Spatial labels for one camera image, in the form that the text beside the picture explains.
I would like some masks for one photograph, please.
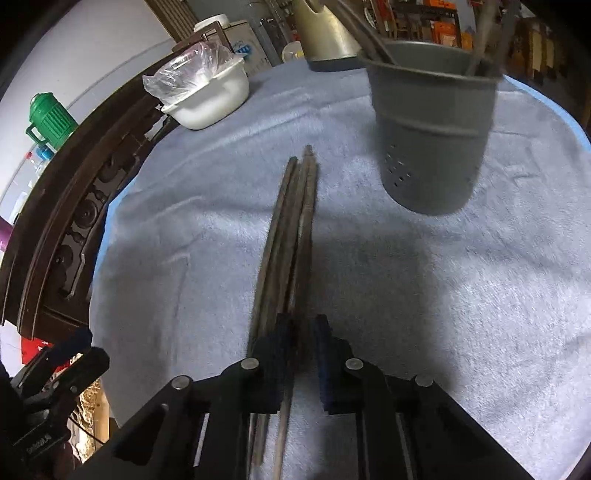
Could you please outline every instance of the green container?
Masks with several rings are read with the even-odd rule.
[[[27,135],[36,144],[49,143],[55,150],[59,150],[78,127],[76,120],[57,101],[53,93],[38,93],[31,99],[29,121],[31,125],[26,130]],[[37,129],[42,138],[33,133],[33,128]]]

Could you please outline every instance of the light blue cloth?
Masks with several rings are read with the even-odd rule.
[[[387,374],[431,374],[536,479],[568,473],[591,438],[588,145],[503,82],[472,199],[431,218],[381,186],[364,70],[295,61],[251,86],[218,124],[162,140],[109,208],[90,326],[116,418],[243,357],[278,186],[311,144],[310,314]],[[302,370],[284,478],[356,478],[355,422],[327,417],[313,362]]]

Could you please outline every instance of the metal kettle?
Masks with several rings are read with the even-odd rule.
[[[335,72],[361,68],[361,46],[319,0],[293,0],[295,24],[311,70]]]

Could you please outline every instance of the perforated metal bucket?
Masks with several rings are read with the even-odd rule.
[[[359,54],[379,126],[384,188],[409,210],[455,212],[478,178],[500,78],[463,76],[470,53],[460,48],[413,41],[388,48],[400,66]]]

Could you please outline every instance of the green handle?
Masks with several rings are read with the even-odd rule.
[[[31,139],[37,144],[37,145],[45,145],[47,143],[47,140],[41,140],[39,137],[37,137],[34,133],[33,133],[33,128],[35,127],[34,124],[29,125],[29,127],[25,130],[25,132],[27,133],[27,135],[29,137],[31,137]]]

